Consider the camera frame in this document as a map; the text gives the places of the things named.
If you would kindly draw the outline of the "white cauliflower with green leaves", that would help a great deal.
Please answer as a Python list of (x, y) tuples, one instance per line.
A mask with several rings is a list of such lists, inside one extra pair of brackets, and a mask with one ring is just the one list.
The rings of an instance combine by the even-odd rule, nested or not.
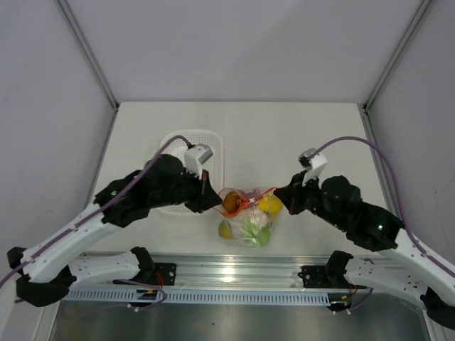
[(245, 213), (244, 225), (248, 229), (260, 230), (269, 224), (267, 214), (259, 209), (248, 210)]

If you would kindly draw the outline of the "clear zip bag orange zipper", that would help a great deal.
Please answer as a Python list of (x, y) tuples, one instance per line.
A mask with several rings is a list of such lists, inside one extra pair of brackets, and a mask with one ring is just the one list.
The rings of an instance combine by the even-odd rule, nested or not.
[(275, 190), (223, 188), (219, 192), (222, 203), (215, 209), (222, 216), (218, 235), (249, 247), (268, 245), (284, 208)]

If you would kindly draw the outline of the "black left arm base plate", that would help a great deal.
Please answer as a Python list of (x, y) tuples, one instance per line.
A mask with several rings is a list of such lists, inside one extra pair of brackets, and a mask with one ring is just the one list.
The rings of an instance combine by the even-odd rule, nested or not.
[(156, 263), (144, 247), (134, 247), (130, 252), (133, 255), (133, 260), (137, 262), (138, 271), (134, 276), (126, 277), (126, 280), (154, 286), (175, 285), (177, 264)]

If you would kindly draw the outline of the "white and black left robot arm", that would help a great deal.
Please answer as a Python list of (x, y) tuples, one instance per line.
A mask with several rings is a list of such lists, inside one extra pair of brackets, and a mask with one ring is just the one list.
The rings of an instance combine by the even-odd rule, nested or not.
[(19, 275), (13, 301), (43, 307), (80, 286), (150, 282), (155, 263), (144, 247), (116, 256), (78, 257), (99, 240), (148, 217), (152, 209), (185, 205), (202, 213), (220, 205), (222, 200), (203, 167), (206, 161), (191, 154), (182, 161), (169, 154), (155, 156), (144, 169), (114, 180), (98, 192), (79, 216), (52, 237), (32, 248), (10, 249), (10, 267)]

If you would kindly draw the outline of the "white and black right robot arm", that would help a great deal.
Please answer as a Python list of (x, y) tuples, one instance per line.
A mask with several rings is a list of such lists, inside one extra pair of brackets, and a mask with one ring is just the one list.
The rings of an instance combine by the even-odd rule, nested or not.
[(403, 271), (379, 266), (367, 269), (354, 256), (325, 268), (326, 281), (335, 287), (346, 281), (380, 289), (411, 303), (441, 326), (454, 329), (454, 265), (405, 228), (404, 222), (383, 207), (363, 201), (360, 189), (340, 176), (322, 183), (302, 180), (296, 174), (290, 184), (274, 194), (292, 215), (305, 210), (342, 231), (354, 245), (395, 261)]

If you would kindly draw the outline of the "green apple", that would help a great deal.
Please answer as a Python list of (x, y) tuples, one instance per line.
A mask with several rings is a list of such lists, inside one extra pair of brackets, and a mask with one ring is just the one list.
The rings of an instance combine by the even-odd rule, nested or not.
[(257, 231), (248, 231), (245, 235), (245, 243), (251, 247), (264, 247), (269, 243), (271, 230), (264, 227)]

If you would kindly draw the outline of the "yellow green mango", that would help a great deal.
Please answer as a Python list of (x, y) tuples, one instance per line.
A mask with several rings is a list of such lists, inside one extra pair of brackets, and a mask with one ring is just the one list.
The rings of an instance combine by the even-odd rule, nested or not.
[(218, 235), (223, 239), (232, 239), (232, 230), (228, 221), (222, 221), (218, 226)]

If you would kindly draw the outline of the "brown kiwi fruit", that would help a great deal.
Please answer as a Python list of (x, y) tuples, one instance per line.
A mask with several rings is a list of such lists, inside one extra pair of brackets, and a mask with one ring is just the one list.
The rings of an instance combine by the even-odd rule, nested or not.
[(232, 214), (239, 210), (241, 204), (242, 199), (239, 194), (235, 191), (231, 191), (224, 197), (222, 206), (226, 213)]

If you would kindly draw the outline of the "yellow pepper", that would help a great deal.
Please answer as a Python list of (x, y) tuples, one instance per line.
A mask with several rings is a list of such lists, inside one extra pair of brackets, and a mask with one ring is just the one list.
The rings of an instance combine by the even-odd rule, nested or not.
[(267, 195), (258, 201), (258, 208), (268, 215), (277, 215), (282, 211), (282, 201), (275, 195)]

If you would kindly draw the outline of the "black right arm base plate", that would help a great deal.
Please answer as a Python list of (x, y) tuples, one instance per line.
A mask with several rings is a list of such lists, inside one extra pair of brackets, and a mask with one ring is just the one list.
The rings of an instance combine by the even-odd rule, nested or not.
[(353, 255), (344, 251), (334, 251), (325, 265), (306, 265), (300, 268), (297, 276), (304, 288), (349, 289), (345, 278), (348, 262)]

